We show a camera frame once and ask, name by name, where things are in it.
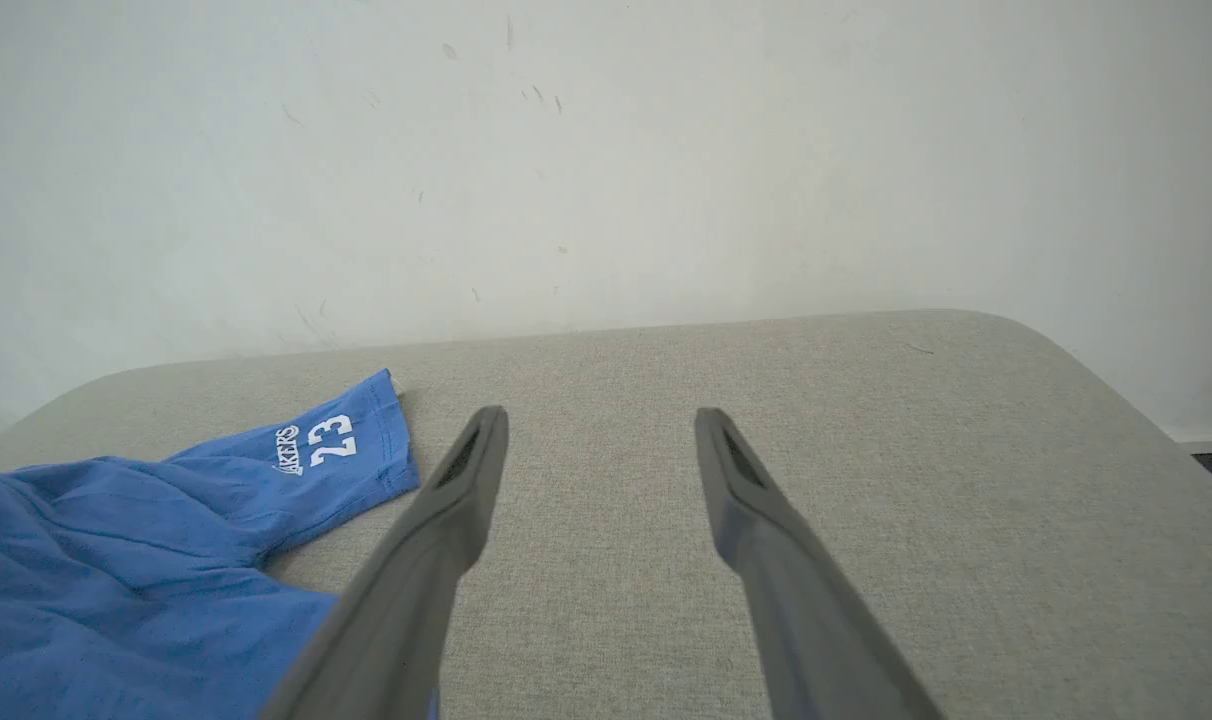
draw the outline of blue t-shirt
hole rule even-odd
[[[164,462],[0,474],[0,718],[253,718],[335,602],[264,560],[417,487],[387,370]]]

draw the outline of gray fabric surface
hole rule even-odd
[[[962,718],[1212,718],[1212,478],[1054,343],[957,312],[376,348],[113,375],[0,469],[156,459],[387,366],[427,476],[509,408],[491,542],[456,604],[451,719],[761,718],[711,549],[694,408],[753,447],[936,701]],[[339,592],[408,498],[276,560]]]

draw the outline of number 23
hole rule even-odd
[[[308,445],[318,445],[322,441],[322,433],[335,430],[336,434],[345,436],[353,432],[353,419],[349,419],[347,415],[337,415],[333,418],[322,419],[321,423],[313,425],[311,430],[308,430]],[[355,438],[344,438],[339,447],[318,447],[313,451],[313,461],[309,462],[309,468],[315,468],[315,465],[321,465],[326,461],[327,455],[356,455],[358,441]]]

